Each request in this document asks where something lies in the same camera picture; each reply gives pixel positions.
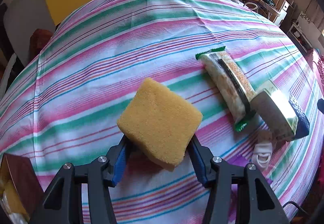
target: brown box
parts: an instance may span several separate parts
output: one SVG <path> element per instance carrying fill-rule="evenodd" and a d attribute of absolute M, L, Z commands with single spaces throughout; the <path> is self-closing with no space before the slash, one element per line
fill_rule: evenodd
<path fill-rule="evenodd" d="M 3 155 L 0 165 L 0 197 L 2 197 L 4 185 L 9 180 L 12 180 L 29 220 L 44 194 L 29 158 L 7 153 Z M 1 224 L 12 224 L 2 203 L 0 205 L 0 220 Z"/>

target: striped tablecloth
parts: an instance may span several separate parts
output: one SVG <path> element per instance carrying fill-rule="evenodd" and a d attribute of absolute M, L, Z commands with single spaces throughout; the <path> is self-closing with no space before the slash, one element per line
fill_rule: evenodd
<path fill-rule="evenodd" d="M 245 165 L 266 126 L 255 118 L 235 133 L 218 89 L 195 60 L 196 53 L 223 45 L 253 88 L 272 79 L 305 110 L 310 136 L 278 143 L 264 172 L 282 204 L 301 203 L 319 163 L 324 128 L 316 102 L 323 96 L 289 38 L 229 0 L 93 0 L 73 12 L 0 102 L 1 153 L 29 157 L 46 189 L 63 163 L 89 163 L 118 144 L 117 118 L 152 77 L 202 112 L 196 133 L 202 145 Z M 187 154 L 170 173 L 141 153 L 131 156 L 110 192 L 118 223 L 200 223 L 209 194 Z M 86 186 L 83 211 L 89 223 Z M 291 218 L 296 211 L 285 212 Z"/>

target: green wrapper end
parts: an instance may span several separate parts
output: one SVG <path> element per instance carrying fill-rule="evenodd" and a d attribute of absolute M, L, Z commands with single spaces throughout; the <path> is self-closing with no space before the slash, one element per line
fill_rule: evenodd
<path fill-rule="evenodd" d="M 234 129 L 237 132 L 240 132 L 244 129 L 245 126 L 247 126 L 247 124 L 249 123 L 249 121 L 251 121 L 253 119 L 253 117 L 255 116 L 255 111 L 250 111 L 248 114 L 246 114 L 244 116 L 244 118 L 242 120 L 240 120 L 238 123 L 236 123 L 234 125 Z"/>
<path fill-rule="evenodd" d="M 222 46 L 222 47 L 219 47 L 219 48 L 213 48 L 211 50 L 208 50 L 208 51 L 205 51 L 205 52 L 201 52 L 201 53 L 198 53 L 196 54 L 196 60 L 199 59 L 199 57 L 203 54 L 206 54 L 206 53 L 211 53 L 211 52 L 220 52 L 220 51 L 224 51 L 225 50 L 225 46 Z"/>

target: white chair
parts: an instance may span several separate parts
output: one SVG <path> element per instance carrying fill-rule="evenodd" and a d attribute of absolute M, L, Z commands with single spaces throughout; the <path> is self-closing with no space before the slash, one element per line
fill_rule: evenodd
<path fill-rule="evenodd" d="M 16 62 L 17 55 L 15 53 L 12 54 L 11 58 L 9 59 L 9 62 L 7 64 L 7 67 L 5 68 L 3 77 L 0 82 L 0 101 L 3 98 L 7 85 L 8 85 L 8 80 L 10 76 L 10 72 L 12 70 L 12 67 L 14 66 L 14 63 Z"/>

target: white sock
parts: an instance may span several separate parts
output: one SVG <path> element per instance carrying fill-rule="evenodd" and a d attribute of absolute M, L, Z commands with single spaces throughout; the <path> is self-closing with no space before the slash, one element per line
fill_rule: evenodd
<path fill-rule="evenodd" d="M 273 144 L 271 132 L 266 130 L 258 132 L 258 143 L 254 147 L 251 160 L 260 171 L 268 168 L 272 151 Z"/>

